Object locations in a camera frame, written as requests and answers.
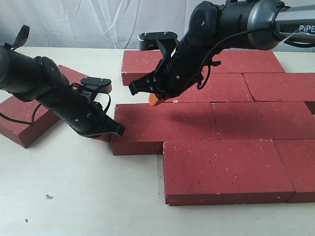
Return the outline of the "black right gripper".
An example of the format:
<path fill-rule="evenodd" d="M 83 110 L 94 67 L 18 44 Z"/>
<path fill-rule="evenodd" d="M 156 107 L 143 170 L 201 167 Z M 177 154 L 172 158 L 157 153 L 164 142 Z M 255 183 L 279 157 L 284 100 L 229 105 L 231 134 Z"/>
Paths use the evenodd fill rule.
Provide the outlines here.
<path fill-rule="evenodd" d="M 149 104 L 157 106 L 179 96 L 194 84 L 202 89 L 205 86 L 202 68 L 220 65 L 220 61 L 212 60 L 220 52 L 220 47 L 196 44 L 189 34 L 185 34 L 170 56 L 163 57 L 154 71 L 132 81 L 129 90 L 132 95 L 150 93 Z"/>

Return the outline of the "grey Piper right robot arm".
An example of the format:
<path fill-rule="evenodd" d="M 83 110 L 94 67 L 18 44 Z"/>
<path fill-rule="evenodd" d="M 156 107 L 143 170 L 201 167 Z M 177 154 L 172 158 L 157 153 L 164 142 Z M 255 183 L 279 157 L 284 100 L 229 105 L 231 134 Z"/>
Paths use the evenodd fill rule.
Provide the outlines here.
<path fill-rule="evenodd" d="M 132 95 L 149 93 L 156 106 L 178 97 L 191 86 L 203 89 L 202 69 L 219 66 L 213 57 L 230 48 L 271 50 L 279 43 L 298 48 L 315 45 L 315 7 L 290 7 L 280 0 L 228 0 L 222 5 L 203 1 L 195 7 L 187 33 L 144 32 L 140 50 L 160 50 L 155 70 L 132 81 Z"/>

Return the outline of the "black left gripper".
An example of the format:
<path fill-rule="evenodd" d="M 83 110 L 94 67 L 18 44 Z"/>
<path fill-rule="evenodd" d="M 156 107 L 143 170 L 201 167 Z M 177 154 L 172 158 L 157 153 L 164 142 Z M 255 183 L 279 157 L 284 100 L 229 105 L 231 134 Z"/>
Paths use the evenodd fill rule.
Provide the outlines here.
<path fill-rule="evenodd" d="M 112 134 L 122 136 L 125 127 L 110 118 L 105 109 L 94 101 L 98 93 L 109 94 L 110 85 L 69 85 L 57 88 L 38 98 L 38 102 L 68 124 L 77 134 L 111 143 Z"/>

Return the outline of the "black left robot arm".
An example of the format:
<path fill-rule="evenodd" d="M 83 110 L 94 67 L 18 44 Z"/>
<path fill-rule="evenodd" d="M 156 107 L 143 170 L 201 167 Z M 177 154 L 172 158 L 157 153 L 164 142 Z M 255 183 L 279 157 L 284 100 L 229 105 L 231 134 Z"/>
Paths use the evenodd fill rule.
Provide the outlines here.
<path fill-rule="evenodd" d="M 99 93 L 111 92 L 111 80 L 86 77 L 71 84 L 48 57 L 31 58 L 1 46 L 0 89 L 23 102 L 36 100 L 80 136 L 110 142 L 125 131 L 107 115 L 110 106 L 95 101 Z"/>

